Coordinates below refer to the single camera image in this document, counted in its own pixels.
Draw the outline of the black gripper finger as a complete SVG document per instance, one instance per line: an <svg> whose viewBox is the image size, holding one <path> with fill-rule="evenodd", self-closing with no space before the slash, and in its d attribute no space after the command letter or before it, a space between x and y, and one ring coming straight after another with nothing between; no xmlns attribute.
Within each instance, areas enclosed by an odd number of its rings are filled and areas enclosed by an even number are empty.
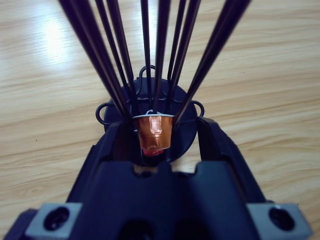
<svg viewBox="0 0 320 240"><path fill-rule="evenodd" d="M91 147L67 197L68 203L125 202L134 192L134 133L123 122L112 124Z"/></svg>
<svg viewBox="0 0 320 240"><path fill-rule="evenodd" d="M219 124L206 117L196 119L202 161L227 163L248 203L264 203L266 198L242 153Z"/></svg>

